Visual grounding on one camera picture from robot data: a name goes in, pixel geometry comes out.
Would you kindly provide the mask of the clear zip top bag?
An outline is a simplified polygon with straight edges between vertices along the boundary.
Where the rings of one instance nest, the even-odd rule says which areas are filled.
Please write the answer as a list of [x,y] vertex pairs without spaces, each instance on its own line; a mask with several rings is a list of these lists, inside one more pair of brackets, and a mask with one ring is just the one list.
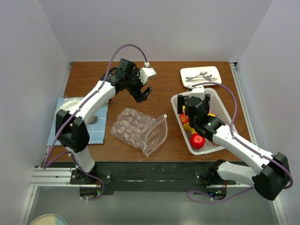
[[112,125],[111,134],[150,156],[167,138],[167,115],[157,118],[125,108]]

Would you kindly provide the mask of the fake yellow banana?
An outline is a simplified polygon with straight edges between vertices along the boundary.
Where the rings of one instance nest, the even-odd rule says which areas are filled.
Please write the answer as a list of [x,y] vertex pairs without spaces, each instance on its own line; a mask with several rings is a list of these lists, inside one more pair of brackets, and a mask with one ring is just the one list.
[[189,123],[183,124],[183,128],[184,128],[184,130],[189,131],[189,132],[191,132],[192,134],[195,134],[195,133],[196,133],[195,129],[192,128],[192,127],[190,126]]

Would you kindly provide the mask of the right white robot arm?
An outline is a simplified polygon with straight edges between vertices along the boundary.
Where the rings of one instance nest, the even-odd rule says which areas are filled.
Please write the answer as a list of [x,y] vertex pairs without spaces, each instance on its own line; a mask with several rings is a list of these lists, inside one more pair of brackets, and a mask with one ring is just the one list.
[[273,201],[283,189],[293,184],[287,157],[273,154],[248,142],[221,119],[209,114],[210,95],[204,99],[177,95],[177,113],[188,117],[189,125],[201,138],[224,147],[246,163],[245,166],[217,160],[209,169],[207,184],[224,180],[253,187],[267,200]]

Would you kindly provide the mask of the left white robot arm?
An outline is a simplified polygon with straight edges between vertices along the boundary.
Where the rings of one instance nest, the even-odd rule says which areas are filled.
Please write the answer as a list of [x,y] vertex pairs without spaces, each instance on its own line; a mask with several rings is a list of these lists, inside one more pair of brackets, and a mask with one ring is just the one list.
[[79,103],[69,110],[58,110],[55,127],[57,139],[72,157],[76,172],[85,183],[100,183],[97,165],[88,149],[90,135],[87,123],[99,108],[123,90],[127,90],[138,103],[147,100],[152,87],[144,92],[141,90],[155,76],[156,71],[149,63],[146,62],[144,67],[138,68],[135,63],[121,59],[117,67],[109,68]]

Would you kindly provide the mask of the fake red apple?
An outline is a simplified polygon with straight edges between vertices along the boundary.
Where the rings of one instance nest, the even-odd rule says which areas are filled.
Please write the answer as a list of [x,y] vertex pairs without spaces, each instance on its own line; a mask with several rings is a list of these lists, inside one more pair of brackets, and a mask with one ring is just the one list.
[[205,139],[195,133],[190,138],[190,145],[192,148],[201,149],[205,145]]
[[182,113],[180,115],[180,121],[183,125],[186,123],[189,123],[189,117],[187,115],[185,115],[184,113]]

